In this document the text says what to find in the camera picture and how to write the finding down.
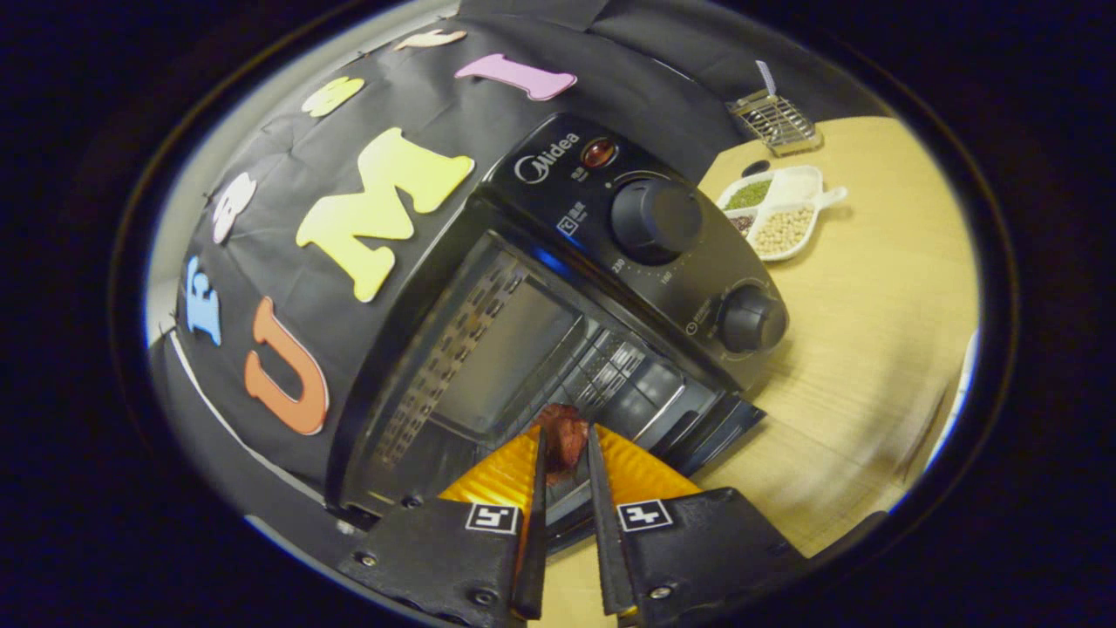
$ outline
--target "foam letter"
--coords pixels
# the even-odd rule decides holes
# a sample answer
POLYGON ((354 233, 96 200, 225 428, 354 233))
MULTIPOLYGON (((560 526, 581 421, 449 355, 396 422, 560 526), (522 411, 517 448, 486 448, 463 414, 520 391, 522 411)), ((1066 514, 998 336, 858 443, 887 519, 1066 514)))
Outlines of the foam letter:
POLYGON ((329 112, 341 106, 341 103, 352 98, 362 87, 364 87, 363 78, 347 76, 335 78, 310 94, 310 97, 302 103, 302 110, 310 114, 310 117, 328 115, 329 112))
POLYGON ((201 330, 221 347, 220 301, 209 277, 198 271, 198 255, 186 263, 186 329, 201 330))
POLYGON ((232 223, 240 215, 241 211, 248 206, 248 201, 252 200, 256 193, 256 181, 252 181, 247 172, 241 172, 239 176, 229 183, 221 200, 213 210, 213 243, 221 243, 229 236, 232 223))
POLYGON ((415 211, 430 213, 469 176, 473 160, 446 157, 417 146, 400 128, 373 139, 356 160, 364 191, 324 196, 314 203, 295 234, 298 245, 314 242, 353 277, 353 293, 369 301, 395 265, 387 247, 369 249, 357 239, 405 240, 414 224, 395 187, 406 190, 415 211))
POLYGON ((453 44, 454 41, 463 38, 465 31, 454 30, 453 32, 442 35, 442 29, 435 28, 430 32, 416 32, 411 37, 407 37, 403 41, 400 41, 395 50, 402 50, 404 48, 434 48, 435 46, 445 46, 446 44, 453 44))
POLYGON ((527 91, 527 97, 532 100, 549 100, 577 83, 577 77, 573 74, 551 74, 537 67, 509 61, 500 54, 481 57, 453 75, 454 78, 465 76, 482 76, 513 85, 527 91))
POLYGON ((312 356, 276 319, 275 302, 264 296, 256 308, 252 338, 260 345, 270 345, 302 381, 302 397, 295 400, 282 392, 260 367, 260 355, 250 351, 244 361, 244 388, 253 399, 259 399, 290 429, 311 436, 321 432, 329 409, 326 378, 312 356))

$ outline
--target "green beans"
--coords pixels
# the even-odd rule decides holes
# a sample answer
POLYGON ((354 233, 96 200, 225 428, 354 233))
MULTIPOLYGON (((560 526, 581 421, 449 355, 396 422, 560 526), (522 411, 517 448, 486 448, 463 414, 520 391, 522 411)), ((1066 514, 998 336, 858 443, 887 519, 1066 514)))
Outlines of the green beans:
POLYGON ((744 185, 737 193, 732 194, 729 202, 725 204, 725 211, 730 209, 740 209, 742 206, 752 206, 763 202, 764 196, 767 196, 768 190, 771 187, 771 181, 759 181, 756 183, 750 183, 744 185))

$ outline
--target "red indicator light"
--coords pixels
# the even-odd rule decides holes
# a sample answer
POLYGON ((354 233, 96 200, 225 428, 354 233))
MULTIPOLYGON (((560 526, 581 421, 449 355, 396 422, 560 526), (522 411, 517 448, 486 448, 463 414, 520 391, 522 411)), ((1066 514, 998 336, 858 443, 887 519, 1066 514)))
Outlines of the red indicator light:
POLYGON ((612 139, 596 139, 581 152, 581 163, 586 167, 607 165, 616 156, 616 144, 612 139))

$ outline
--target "oven control knob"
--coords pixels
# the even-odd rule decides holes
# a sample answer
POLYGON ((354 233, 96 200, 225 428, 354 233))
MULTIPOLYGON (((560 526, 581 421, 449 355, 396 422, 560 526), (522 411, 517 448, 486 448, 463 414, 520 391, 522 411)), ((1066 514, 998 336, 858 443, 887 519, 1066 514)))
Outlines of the oven control knob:
POLYGON ((610 221, 620 248, 648 265, 672 261, 701 238, 698 191, 677 181, 639 178, 613 200, 610 221))
POLYGON ((787 331, 787 306, 758 286, 732 290, 721 308, 720 335, 733 354, 766 351, 779 345, 787 331))

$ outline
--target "wire basket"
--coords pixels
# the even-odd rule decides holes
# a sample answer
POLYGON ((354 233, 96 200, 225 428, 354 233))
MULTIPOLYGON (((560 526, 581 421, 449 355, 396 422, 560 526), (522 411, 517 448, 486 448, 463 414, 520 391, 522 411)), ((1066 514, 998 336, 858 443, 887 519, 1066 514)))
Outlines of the wire basket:
POLYGON ((821 133, 790 100, 761 89, 729 105, 776 156, 821 147, 821 133))

